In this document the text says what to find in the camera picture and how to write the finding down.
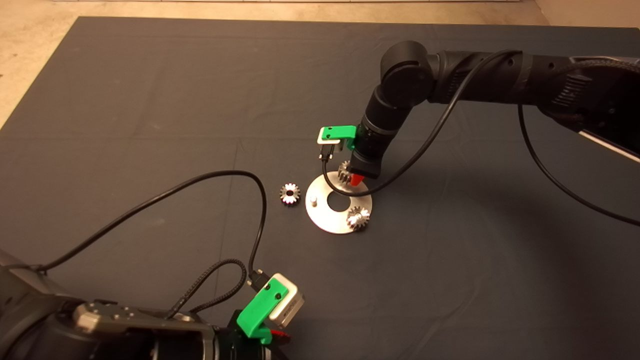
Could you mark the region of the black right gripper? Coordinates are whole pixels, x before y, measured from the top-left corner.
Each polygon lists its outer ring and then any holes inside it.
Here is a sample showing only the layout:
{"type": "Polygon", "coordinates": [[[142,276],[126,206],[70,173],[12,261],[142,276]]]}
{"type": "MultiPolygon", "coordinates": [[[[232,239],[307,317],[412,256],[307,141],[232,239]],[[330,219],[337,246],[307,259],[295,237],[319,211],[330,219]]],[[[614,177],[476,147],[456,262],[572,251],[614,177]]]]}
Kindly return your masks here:
{"type": "Polygon", "coordinates": [[[357,137],[350,157],[350,186],[358,187],[365,178],[378,179],[382,173],[384,142],[373,137],[357,137]]]}

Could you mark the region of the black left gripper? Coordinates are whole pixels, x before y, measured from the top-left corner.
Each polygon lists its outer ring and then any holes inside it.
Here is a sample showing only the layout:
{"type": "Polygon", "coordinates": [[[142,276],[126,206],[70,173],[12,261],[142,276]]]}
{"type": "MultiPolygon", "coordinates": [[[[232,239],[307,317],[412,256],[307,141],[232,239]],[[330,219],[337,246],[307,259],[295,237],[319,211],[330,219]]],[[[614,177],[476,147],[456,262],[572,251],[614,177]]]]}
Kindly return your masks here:
{"type": "Polygon", "coordinates": [[[291,342],[290,335],[267,327],[270,331],[269,344],[262,344],[260,338],[249,338],[237,324],[241,312],[240,309],[235,310],[227,326],[219,328],[219,359],[287,360],[282,346],[291,342]]]}

